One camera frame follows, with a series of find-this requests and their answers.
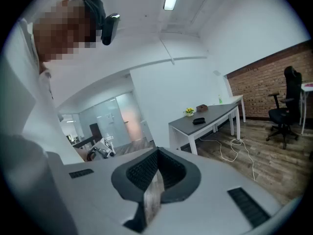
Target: white desk leg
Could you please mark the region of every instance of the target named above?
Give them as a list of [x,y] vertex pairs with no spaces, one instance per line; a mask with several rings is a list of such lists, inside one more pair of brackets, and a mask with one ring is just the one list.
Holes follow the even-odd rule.
[[238,106],[236,110],[236,127],[237,127],[237,140],[240,140],[240,118]]
[[245,123],[246,122],[246,112],[245,112],[244,98],[241,99],[241,107],[243,109],[243,118],[244,118],[244,123]]
[[189,140],[192,154],[197,155],[198,153],[197,153],[197,148],[196,148],[196,143],[195,143],[195,137],[194,136],[188,136],[188,140]]
[[300,121],[299,121],[299,125],[301,125],[301,118],[302,118],[302,90],[301,90],[301,93],[300,93]]
[[228,115],[228,119],[229,119],[229,122],[230,122],[230,134],[233,136],[234,135],[234,121],[233,121],[233,118],[232,118],[232,114]]
[[177,131],[171,126],[169,128],[169,131],[170,131],[170,147],[181,151],[181,148],[177,139]]
[[305,118],[307,116],[307,93],[303,92],[303,101],[304,101],[304,114],[303,114],[303,125],[302,125],[302,131],[301,134],[303,135],[304,131],[304,125],[305,125]]

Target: desk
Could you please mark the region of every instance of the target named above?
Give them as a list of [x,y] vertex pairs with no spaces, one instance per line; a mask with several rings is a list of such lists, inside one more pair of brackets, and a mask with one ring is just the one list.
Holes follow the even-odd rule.
[[304,125],[305,125],[305,118],[307,115],[307,97],[309,95],[309,92],[313,91],[313,87],[306,87],[306,84],[311,83],[305,83],[301,85],[301,94],[300,94],[300,122],[299,125],[301,125],[302,120],[302,104],[304,105],[304,115],[303,115],[303,125],[302,125],[302,131],[301,134],[303,134],[304,131]]
[[[178,148],[180,150],[180,145],[177,139],[177,132],[188,137],[191,152],[193,154],[197,153],[195,136],[199,133],[207,130],[212,127],[215,132],[214,126],[217,124],[222,118],[228,116],[230,121],[230,134],[234,135],[234,123],[231,114],[236,113],[236,126],[237,126],[237,140],[240,140],[240,119],[239,119],[239,109],[237,104],[222,104],[222,105],[211,105],[208,106],[208,110],[205,112],[195,112],[192,117],[183,117],[177,119],[173,122],[169,123],[169,134],[170,141],[172,140],[172,144],[175,143],[171,148]],[[205,118],[205,123],[194,125],[192,122],[195,118]]]

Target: office chair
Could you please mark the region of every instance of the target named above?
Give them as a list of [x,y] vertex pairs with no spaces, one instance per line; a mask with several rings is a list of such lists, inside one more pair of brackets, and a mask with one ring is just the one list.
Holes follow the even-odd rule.
[[288,66],[285,68],[284,75],[286,78],[287,84],[287,93],[286,98],[280,100],[282,103],[285,103],[287,108],[279,108],[277,95],[279,93],[273,93],[268,96],[273,96],[275,99],[277,109],[272,109],[268,111],[269,118],[278,126],[272,126],[271,131],[277,129],[275,133],[270,134],[266,141],[269,141],[270,137],[276,136],[278,134],[282,134],[284,137],[284,145],[283,149],[286,149],[286,135],[291,134],[295,136],[295,139],[298,140],[298,135],[294,133],[290,125],[298,121],[300,118],[299,111],[299,99],[301,93],[301,84],[302,84],[302,76],[301,73],[297,72],[292,66]]

